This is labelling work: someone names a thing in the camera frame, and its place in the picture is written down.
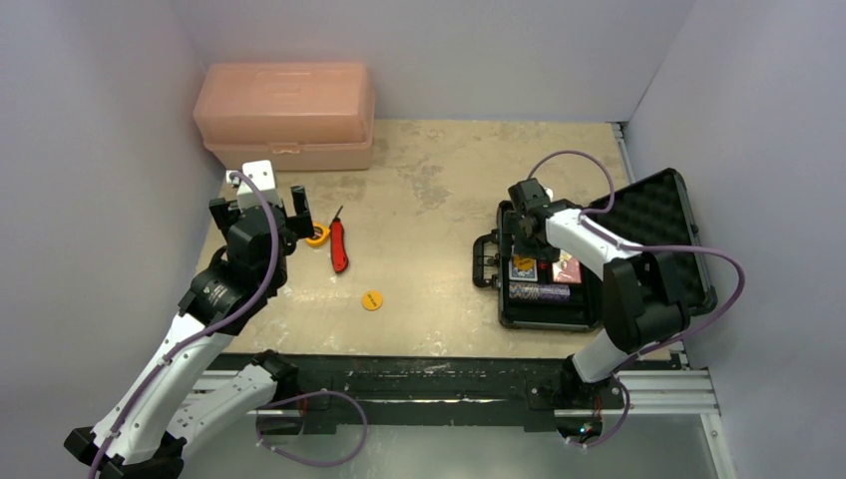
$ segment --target white wall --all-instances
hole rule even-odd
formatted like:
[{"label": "white wall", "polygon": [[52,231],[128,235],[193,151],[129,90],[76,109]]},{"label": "white wall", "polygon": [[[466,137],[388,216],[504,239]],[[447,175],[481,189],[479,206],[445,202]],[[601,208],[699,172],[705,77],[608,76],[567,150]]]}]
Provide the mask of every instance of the white wall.
[{"label": "white wall", "polygon": [[628,120],[693,0],[173,0],[202,59],[366,63],[378,115]]},{"label": "white wall", "polygon": [[62,441],[161,340],[222,171],[167,1],[3,2],[0,36],[2,476],[84,477]]},{"label": "white wall", "polygon": [[704,241],[748,272],[689,345],[743,478],[843,472],[844,26],[841,1],[699,0],[628,129],[637,175],[680,169]]}]

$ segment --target open case lid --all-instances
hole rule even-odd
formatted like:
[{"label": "open case lid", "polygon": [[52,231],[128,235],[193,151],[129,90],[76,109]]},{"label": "open case lid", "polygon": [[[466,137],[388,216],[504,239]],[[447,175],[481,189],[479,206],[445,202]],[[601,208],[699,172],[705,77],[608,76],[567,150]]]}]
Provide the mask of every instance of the open case lid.
[{"label": "open case lid", "polygon": [[[589,208],[607,204],[608,197],[602,197],[591,202]],[[610,212],[588,216],[611,232],[640,244],[699,245],[699,226],[693,219],[687,186],[681,173],[672,168],[617,190]],[[716,289],[711,285],[702,254],[674,252],[673,256],[684,282],[690,315],[712,312],[717,304]]]},{"label": "open case lid", "polygon": [[372,95],[360,64],[221,63],[209,68],[194,118],[211,150],[362,144]]}]

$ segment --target storage box lid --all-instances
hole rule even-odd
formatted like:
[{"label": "storage box lid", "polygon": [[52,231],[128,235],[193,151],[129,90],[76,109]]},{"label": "storage box lid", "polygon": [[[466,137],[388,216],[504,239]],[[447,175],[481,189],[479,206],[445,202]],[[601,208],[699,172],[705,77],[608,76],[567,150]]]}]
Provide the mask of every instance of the storage box lid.
[{"label": "storage box lid", "polygon": [[215,64],[194,118],[210,149],[364,143],[371,95],[360,64]]}]

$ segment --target orange plastic storage box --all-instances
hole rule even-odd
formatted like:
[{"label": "orange plastic storage box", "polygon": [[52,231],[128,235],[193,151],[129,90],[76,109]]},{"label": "orange plastic storage box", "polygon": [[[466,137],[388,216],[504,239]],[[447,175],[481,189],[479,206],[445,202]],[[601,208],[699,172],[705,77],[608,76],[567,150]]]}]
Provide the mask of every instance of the orange plastic storage box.
[{"label": "orange plastic storage box", "polygon": [[279,171],[370,167],[376,96],[352,63],[218,63],[194,120],[229,169],[270,160]]}]

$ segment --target foam padding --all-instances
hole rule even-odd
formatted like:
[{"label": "foam padding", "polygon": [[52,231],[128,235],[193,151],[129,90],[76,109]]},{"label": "foam padding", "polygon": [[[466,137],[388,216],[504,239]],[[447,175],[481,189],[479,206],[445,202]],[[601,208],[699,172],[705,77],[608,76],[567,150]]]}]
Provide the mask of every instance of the foam padding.
[{"label": "foam padding", "polygon": [[[602,208],[608,197],[591,203]],[[699,244],[698,227],[687,202],[681,174],[666,169],[617,191],[614,207],[605,215],[591,219],[620,235],[641,244]],[[711,312],[716,307],[716,293],[708,282],[704,261],[698,254],[673,254],[684,282],[685,298],[692,315]]]}]

